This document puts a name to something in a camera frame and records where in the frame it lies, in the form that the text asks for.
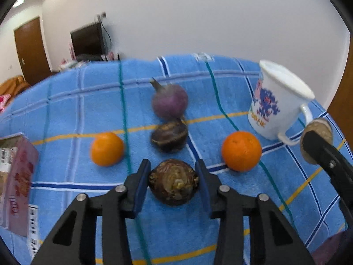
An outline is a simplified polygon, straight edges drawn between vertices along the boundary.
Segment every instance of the pink box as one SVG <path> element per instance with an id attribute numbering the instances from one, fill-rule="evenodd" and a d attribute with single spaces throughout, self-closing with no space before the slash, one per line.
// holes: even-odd
<path id="1" fill-rule="evenodd" d="M 38 151 L 22 133 L 0 139 L 0 226 L 28 232 L 28 197 Z"/>

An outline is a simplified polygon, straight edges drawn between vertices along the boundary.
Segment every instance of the blue tablecloth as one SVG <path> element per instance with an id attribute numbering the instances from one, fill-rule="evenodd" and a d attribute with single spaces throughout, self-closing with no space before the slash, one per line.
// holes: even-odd
<path id="1" fill-rule="evenodd" d="M 221 106 L 239 129 L 256 134 L 247 113 L 259 65 L 222 56 L 209 58 Z M 30 203 L 38 207 L 38 242 L 45 239 L 78 193 L 97 196 L 124 182 L 128 172 L 126 159 L 113 167 L 100 168 L 89 157 L 89 148 L 97 133 L 114 131 L 124 139 L 121 86 L 126 100 L 133 171 L 143 158 L 148 158 L 152 167 L 170 157 L 192 166 L 195 160 L 203 158 L 211 172 L 241 194 L 267 193 L 289 220 L 292 215 L 310 251 L 344 228 L 339 197 L 329 177 L 319 166 L 303 160 L 299 146 L 287 147 L 256 134 L 263 148 L 261 160 L 269 174 L 260 166 L 248 173 L 227 169 L 220 148 L 234 128 L 220 111 L 204 61 L 194 55 L 160 57 L 155 61 L 127 60 L 122 62 L 121 73 L 122 85 L 117 62 L 92 63 L 57 74 L 18 96 L 0 116 L 0 136 L 23 132 L 39 151 L 30 193 Z M 188 145 L 181 152 L 163 154 L 150 144 L 153 125 L 161 122 L 151 108 L 155 92 L 149 84 L 151 77 L 162 84 L 180 84 L 189 95 L 185 116 L 190 134 Z M 330 122 L 334 129 L 334 146 L 352 163 L 348 144 L 329 114 L 317 102 L 310 103 L 309 107 L 314 117 L 324 117 Z M 287 135 L 296 140 L 302 130 L 301 122 L 297 121 Z M 288 204 L 287 210 L 282 200 Z M 199 193 L 188 204 L 174 208 L 158 202 L 148 190 L 139 218 L 154 263 L 212 263 L 219 221 L 208 219 Z M 248 228 L 248 220 L 244 222 L 244 228 Z M 102 264 L 101 223 L 102 219 L 98 218 L 97 264 Z M 134 262 L 145 264 L 135 222 L 127 220 L 127 228 Z M 245 230 L 244 261 L 247 264 L 248 233 L 249 230 Z M 0 235 L 22 265 L 30 264 L 29 240 L 3 228 Z"/>

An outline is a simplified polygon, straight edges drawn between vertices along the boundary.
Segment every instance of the ceiling light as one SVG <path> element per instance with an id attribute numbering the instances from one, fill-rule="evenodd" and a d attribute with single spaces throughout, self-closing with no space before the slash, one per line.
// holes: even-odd
<path id="1" fill-rule="evenodd" d="M 24 3 L 24 0 L 17 0 L 16 3 L 13 4 L 13 7 L 16 8 L 16 7 L 20 6 L 23 3 Z"/>

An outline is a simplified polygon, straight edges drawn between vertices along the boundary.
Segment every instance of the tangerine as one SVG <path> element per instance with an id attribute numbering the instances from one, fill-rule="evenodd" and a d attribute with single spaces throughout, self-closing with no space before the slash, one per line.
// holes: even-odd
<path id="1" fill-rule="evenodd" d="M 91 144 L 91 159 L 99 166 L 112 166 L 124 155 L 124 142 L 112 132 L 100 133 Z"/>
<path id="2" fill-rule="evenodd" d="M 260 161 L 262 147 L 252 133 L 237 131 L 230 134 L 222 146 L 222 157 L 226 165 L 235 171 L 246 172 Z"/>

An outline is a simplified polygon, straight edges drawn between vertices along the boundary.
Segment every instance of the brown door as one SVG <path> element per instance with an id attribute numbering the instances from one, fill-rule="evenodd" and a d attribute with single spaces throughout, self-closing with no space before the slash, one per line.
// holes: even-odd
<path id="1" fill-rule="evenodd" d="M 349 45 L 348 60 L 340 86 L 328 108 L 329 114 L 342 130 L 353 150 L 353 38 Z"/>
<path id="2" fill-rule="evenodd" d="M 34 85 L 49 77 L 39 17 L 15 30 L 17 55 L 27 83 Z"/>

